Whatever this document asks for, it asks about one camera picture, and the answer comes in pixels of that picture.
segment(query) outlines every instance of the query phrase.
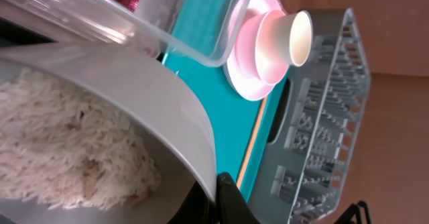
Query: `white cup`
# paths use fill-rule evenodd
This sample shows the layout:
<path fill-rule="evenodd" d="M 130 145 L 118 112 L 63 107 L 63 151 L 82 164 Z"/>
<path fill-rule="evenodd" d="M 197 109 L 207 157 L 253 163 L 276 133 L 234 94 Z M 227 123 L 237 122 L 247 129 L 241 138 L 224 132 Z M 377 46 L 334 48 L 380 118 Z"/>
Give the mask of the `white cup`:
<path fill-rule="evenodd" d="M 285 60 L 291 66 L 302 66 L 310 55 L 313 25 L 307 11 L 289 14 L 273 21 L 270 50 L 274 58 Z"/>

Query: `pink bowl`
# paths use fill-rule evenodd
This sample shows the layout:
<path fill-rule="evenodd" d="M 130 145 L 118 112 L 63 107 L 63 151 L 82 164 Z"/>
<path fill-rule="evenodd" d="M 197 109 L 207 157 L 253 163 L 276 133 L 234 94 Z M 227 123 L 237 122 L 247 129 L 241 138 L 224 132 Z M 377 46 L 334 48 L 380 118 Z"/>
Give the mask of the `pink bowl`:
<path fill-rule="evenodd" d="M 267 37 L 269 35 L 267 32 L 273 25 L 272 21 L 285 15 L 281 10 L 271 10 L 252 17 L 241 27 L 235 44 L 240 70 L 249 76 L 262 80 L 268 85 L 279 83 L 289 68 L 289 64 L 273 60 L 263 50 L 273 44 L 273 39 Z"/>

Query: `gray dish rack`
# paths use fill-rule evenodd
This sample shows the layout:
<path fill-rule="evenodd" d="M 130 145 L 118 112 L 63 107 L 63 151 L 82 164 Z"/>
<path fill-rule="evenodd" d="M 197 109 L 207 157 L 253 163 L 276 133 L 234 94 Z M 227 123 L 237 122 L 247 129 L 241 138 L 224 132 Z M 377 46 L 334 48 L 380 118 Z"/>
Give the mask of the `gray dish rack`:
<path fill-rule="evenodd" d="M 311 223 L 336 210 L 369 93 L 353 10 L 309 12 L 312 52 L 290 69 L 248 203 L 262 223 Z"/>

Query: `plate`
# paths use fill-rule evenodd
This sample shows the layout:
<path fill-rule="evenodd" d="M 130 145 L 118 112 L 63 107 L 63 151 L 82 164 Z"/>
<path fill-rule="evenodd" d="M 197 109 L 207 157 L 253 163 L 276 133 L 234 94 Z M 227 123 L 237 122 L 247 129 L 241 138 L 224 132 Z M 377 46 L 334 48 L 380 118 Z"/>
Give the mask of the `plate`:
<path fill-rule="evenodd" d="M 237 15 L 243 4 L 243 0 L 240 0 L 235 6 L 233 13 L 231 14 L 231 19 L 229 21 L 230 28 L 229 33 L 232 32 L 235 21 L 237 20 Z M 280 0 L 250 0 L 249 6 L 245 14 L 246 22 L 248 19 L 266 13 L 270 10 L 283 10 Z M 235 58 L 235 46 L 231 55 L 228 57 L 227 63 L 223 66 L 225 76 L 229 84 L 244 98 L 249 101 L 258 101 L 266 97 L 275 87 L 275 85 L 267 85 L 260 79 L 249 76 L 244 72 L 241 72 L 237 59 Z"/>

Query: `cooked rice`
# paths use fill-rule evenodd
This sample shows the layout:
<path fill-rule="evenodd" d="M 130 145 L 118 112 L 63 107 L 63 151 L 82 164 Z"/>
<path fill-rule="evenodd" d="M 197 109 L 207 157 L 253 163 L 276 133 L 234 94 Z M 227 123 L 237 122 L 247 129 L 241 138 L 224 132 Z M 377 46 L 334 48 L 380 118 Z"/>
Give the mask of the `cooked rice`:
<path fill-rule="evenodd" d="M 0 197 L 109 209 L 160 180 L 130 119 L 103 100 L 29 69 L 0 86 Z"/>

